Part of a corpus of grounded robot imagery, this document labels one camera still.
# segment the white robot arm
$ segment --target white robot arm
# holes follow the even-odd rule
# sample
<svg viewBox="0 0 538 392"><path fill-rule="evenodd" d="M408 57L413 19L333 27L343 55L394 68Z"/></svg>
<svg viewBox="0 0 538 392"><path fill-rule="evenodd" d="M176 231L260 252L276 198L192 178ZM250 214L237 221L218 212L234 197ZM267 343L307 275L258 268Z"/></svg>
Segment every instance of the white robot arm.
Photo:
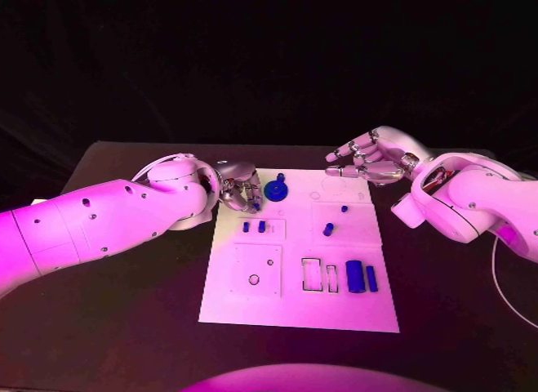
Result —
<svg viewBox="0 0 538 392"><path fill-rule="evenodd" d="M361 177L377 185L407 178L407 193L392 213L408 227L427 221L454 241L467 243L489 230L512 251L538 263L538 180L473 154L434 156L403 131L378 127L326 156L354 153L354 164L328 167L329 176Z"/></svg>
<svg viewBox="0 0 538 392"><path fill-rule="evenodd" d="M0 213L0 296L58 269L121 253L166 230L211 221L218 200L238 211L260 210L254 165L221 161L209 166L193 155L176 154L147 165L131 181L97 184Z"/></svg>

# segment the robotic hand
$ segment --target robotic hand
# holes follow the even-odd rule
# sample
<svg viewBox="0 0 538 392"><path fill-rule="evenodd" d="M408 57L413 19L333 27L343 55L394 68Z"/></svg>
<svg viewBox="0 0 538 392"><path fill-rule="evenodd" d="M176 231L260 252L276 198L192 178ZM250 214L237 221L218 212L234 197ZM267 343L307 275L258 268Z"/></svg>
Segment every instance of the robotic hand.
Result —
<svg viewBox="0 0 538 392"><path fill-rule="evenodd" d="M263 199L254 165L219 161L209 166L193 155L176 154L150 163L131 181L97 184L2 212L0 296L58 269L121 253L166 230L211 221L218 200L257 213Z"/></svg>
<svg viewBox="0 0 538 392"><path fill-rule="evenodd" d="M486 230L521 257L538 263L538 180L473 153L434 156L403 131L378 127L328 154L328 162L354 153L354 164L332 166L329 176L361 177L378 186L407 178L407 193L392 213L408 227L424 221L454 241L470 242Z"/></svg>

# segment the table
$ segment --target table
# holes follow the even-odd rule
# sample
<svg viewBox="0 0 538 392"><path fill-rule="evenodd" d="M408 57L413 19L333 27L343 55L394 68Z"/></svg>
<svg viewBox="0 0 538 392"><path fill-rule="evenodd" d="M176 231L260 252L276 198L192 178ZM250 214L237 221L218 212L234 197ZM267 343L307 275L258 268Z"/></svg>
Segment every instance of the table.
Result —
<svg viewBox="0 0 538 392"><path fill-rule="evenodd" d="M98 142L64 192L130 179L155 159L319 169L330 147ZM401 181L371 186L401 333L198 323L215 222L169 232L121 255L58 271L0 301L0 385L46 390L179 390L224 372L328 363L449 390L538 390L538 331L514 315L490 277L493 237L469 245L390 212ZM498 247L503 292L538 322L538 265Z"/></svg>

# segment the blue object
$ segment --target blue object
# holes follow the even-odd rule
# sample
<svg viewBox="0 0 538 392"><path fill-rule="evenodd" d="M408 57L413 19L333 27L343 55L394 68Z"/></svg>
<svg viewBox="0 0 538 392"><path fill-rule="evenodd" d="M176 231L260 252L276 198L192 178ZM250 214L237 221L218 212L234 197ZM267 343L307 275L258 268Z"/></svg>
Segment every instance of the blue object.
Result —
<svg viewBox="0 0 538 392"><path fill-rule="evenodd" d="M329 223L329 224L325 226L323 235L325 235L326 237L329 237L332 231L333 231L333 224Z"/></svg>
<svg viewBox="0 0 538 392"><path fill-rule="evenodd" d="M368 265L365 267L365 270L366 270L366 279L368 279L368 289L371 292L378 292L375 268L372 267L372 265Z"/></svg>
<svg viewBox="0 0 538 392"><path fill-rule="evenodd" d="M362 277L362 263L359 260L349 260L345 262L348 269L348 287L349 292L365 292L365 278Z"/></svg>
<svg viewBox="0 0 538 392"><path fill-rule="evenodd" d="M266 198L271 202L280 202L286 199L286 196L289 195L289 187L284 183L283 173L279 173L277 180L273 180L266 184L264 194Z"/></svg>

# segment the black curtain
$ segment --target black curtain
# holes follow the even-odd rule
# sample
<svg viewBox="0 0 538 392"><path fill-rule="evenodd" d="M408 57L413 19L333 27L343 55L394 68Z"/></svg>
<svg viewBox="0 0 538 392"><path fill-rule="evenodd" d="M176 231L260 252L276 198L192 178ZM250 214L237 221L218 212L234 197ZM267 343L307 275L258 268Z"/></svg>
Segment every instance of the black curtain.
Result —
<svg viewBox="0 0 538 392"><path fill-rule="evenodd" d="M97 140L339 145L379 125L538 171L538 7L0 1L0 206L58 193Z"/></svg>

